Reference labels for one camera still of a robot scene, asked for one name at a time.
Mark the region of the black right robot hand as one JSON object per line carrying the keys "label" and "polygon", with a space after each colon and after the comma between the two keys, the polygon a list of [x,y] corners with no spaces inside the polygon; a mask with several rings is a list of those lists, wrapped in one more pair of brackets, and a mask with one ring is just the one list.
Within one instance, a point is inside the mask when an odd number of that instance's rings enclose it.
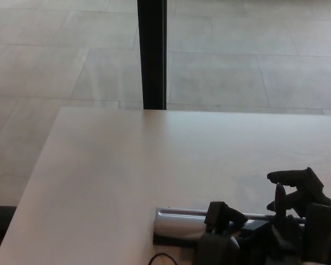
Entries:
{"label": "black right robot hand", "polygon": [[331,199],[323,183],[310,167],[267,178],[276,191],[266,208],[275,214],[243,228],[237,263],[278,263],[292,256],[301,264],[331,264]]}

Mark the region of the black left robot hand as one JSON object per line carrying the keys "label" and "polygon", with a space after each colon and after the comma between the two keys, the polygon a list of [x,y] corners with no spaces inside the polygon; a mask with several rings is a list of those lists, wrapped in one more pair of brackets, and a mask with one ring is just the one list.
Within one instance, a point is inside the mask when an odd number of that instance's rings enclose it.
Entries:
{"label": "black left robot hand", "polygon": [[225,202],[211,202],[205,216],[205,232],[197,242],[193,264],[235,264],[240,246],[237,232],[248,218]]}

